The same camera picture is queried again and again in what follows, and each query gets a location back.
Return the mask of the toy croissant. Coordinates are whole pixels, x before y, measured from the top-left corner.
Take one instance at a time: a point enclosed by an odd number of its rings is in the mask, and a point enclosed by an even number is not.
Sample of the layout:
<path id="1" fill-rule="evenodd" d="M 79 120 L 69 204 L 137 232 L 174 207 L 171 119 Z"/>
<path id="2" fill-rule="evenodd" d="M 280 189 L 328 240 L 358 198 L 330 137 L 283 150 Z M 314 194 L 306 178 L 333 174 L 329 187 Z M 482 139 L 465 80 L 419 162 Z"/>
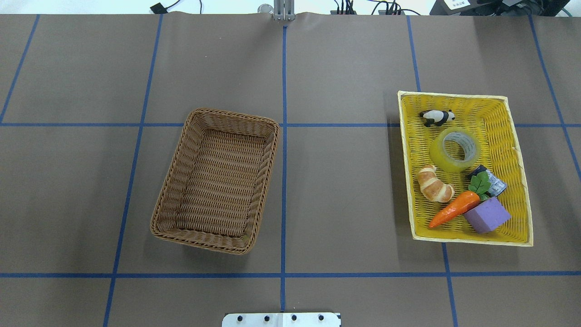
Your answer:
<path id="1" fill-rule="evenodd" d="M 452 184 L 446 184 L 438 178 L 437 167 L 434 165 L 425 165 L 419 170 L 416 176 L 419 184 L 419 190 L 422 195 L 431 202 L 448 203 L 455 195 L 455 189 Z"/>

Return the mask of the brown wicker basket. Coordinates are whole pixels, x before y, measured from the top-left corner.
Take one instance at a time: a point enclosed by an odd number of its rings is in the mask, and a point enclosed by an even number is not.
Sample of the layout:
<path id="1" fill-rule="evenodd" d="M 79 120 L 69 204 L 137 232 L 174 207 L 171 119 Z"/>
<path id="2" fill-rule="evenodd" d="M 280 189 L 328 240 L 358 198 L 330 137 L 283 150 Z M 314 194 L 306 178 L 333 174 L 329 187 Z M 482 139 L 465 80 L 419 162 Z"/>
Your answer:
<path id="1" fill-rule="evenodd" d="M 183 124 L 151 216 L 162 240 L 247 254 L 263 220 L 280 125 L 273 119 L 198 108 Z"/>

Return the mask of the purple foam block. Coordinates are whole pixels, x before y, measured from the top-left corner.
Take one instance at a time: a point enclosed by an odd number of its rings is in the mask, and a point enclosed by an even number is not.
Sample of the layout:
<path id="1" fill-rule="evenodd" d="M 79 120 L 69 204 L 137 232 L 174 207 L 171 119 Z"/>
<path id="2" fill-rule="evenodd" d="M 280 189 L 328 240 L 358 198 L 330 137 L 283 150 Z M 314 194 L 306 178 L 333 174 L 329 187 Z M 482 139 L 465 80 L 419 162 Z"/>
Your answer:
<path id="1" fill-rule="evenodd" d="M 512 218 L 497 197 L 486 199 L 463 216 L 477 233 L 492 232 Z"/>

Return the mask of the panda figurine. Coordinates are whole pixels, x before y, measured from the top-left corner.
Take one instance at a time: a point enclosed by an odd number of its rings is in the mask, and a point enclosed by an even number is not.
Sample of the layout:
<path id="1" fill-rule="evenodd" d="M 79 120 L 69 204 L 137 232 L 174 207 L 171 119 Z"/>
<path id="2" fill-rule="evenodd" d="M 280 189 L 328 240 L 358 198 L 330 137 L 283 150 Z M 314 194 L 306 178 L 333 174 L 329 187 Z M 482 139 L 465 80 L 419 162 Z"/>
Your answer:
<path id="1" fill-rule="evenodd" d="M 419 117 L 423 118 L 424 126 L 430 128 L 431 126 L 442 126 L 446 122 L 451 122 L 456 119 L 454 112 L 449 110 L 424 110 L 419 113 Z"/>

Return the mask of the yellow tape roll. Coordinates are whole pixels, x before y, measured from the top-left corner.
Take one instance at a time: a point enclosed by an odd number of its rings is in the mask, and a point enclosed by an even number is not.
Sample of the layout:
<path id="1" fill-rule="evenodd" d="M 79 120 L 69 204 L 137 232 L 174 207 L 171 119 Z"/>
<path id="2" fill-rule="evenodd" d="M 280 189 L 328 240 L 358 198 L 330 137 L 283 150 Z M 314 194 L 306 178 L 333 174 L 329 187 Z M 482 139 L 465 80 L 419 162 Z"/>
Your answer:
<path id="1" fill-rule="evenodd" d="M 459 173 L 480 158 L 481 142 L 467 129 L 447 128 L 430 144 L 429 156 L 444 172 Z"/>

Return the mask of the aluminium frame post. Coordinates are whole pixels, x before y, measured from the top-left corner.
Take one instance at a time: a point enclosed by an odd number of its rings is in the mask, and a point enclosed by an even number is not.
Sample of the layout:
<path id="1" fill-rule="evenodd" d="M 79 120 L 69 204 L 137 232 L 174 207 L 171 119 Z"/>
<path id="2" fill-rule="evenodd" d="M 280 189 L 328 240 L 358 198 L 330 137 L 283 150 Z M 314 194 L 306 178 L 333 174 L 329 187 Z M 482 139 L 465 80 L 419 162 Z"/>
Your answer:
<path id="1" fill-rule="evenodd" d="M 274 21 L 294 21 L 295 1 L 294 0 L 274 0 L 273 2 Z"/>

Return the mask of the toy carrot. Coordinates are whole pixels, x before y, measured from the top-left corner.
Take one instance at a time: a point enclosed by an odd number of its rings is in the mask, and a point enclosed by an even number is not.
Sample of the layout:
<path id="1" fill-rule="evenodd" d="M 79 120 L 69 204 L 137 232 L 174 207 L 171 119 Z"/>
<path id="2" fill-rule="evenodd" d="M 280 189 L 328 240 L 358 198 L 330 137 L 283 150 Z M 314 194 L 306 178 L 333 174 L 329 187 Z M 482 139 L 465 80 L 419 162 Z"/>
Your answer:
<path id="1" fill-rule="evenodd" d="M 483 171 L 472 176 L 468 189 L 434 215 L 428 227 L 435 228 L 440 226 L 477 207 L 481 202 L 488 199 L 486 193 L 490 186 L 490 177 L 487 172 Z"/>

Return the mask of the yellow woven basket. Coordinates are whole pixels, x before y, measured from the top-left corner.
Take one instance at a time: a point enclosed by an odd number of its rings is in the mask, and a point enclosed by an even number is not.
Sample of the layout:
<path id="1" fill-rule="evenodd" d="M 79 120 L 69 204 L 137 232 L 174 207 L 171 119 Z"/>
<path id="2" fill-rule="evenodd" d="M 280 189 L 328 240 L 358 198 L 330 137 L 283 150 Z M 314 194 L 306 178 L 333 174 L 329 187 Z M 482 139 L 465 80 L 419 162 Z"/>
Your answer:
<path id="1" fill-rule="evenodd" d="M 399 91 L 399 121 L 409 225 L 415 240 L 531 247 L 531 202 L 519 140 L 504 96 Z M 425 166 L 458 197 L 469 174 L 491 172 L 491 199 L 510 215 L 492 231 L 478 233 L 459 215 L 440 226 L 429 222 L 445 204 L 423 195 L 418 181 Z"/>

